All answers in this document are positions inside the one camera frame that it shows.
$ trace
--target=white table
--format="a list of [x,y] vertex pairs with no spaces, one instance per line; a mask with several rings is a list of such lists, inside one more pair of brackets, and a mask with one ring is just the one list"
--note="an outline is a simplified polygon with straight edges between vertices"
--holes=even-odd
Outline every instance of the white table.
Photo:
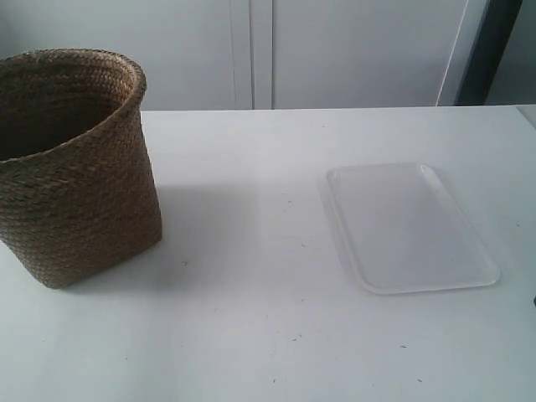
[[[534,400],[536,131],[513,106],[143,121],[164,240],[63,291],[1,245],[1,401]],[[325,172],[408,161],[437,169],[495,286],[376,296],[340,262]]]

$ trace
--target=wicker basket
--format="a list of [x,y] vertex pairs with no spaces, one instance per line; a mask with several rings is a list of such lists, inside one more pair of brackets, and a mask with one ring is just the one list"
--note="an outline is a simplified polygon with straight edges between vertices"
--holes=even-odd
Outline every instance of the wicker basket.
[[154,245],[141,68],[101,50],[0,61],[0,240],[59,288]]

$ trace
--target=dark door frame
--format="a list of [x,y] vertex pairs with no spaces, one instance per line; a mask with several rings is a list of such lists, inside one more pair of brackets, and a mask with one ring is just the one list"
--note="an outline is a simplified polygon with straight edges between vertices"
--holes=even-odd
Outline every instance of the dark door frame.
[[489,0],[456,97],[456,106],[486,103],[523,0]]

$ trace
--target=white cabinet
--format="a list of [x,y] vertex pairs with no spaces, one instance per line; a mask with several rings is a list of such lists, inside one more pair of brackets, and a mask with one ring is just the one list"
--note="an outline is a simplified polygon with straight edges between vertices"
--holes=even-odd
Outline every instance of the white cabinet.
[[114,50],[141,64],[144,109],[251,108],[247,0],[0,1],[0,57],[67,47]]
[[[473,1],[470,14],[466,5],[467,0],[276,1],[274,107],[436,105],[462,19],[467,16],[465,24],[473,30],[464,30],[460,40],[472,42],[485,2]],[[459,45],[466,51],[457,55],[466,61],[471,43]]]
[[487,0],[1,0],[0,57],[90,47],[144,109],[451,105]]

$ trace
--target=plastic tray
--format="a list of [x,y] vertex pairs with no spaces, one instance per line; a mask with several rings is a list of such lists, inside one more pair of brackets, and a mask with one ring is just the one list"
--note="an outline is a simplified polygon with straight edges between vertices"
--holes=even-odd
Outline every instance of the plastic tray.
[[378,294],[487,286],[500,270],[431,167],[327,174],[337,226],[363,286]]

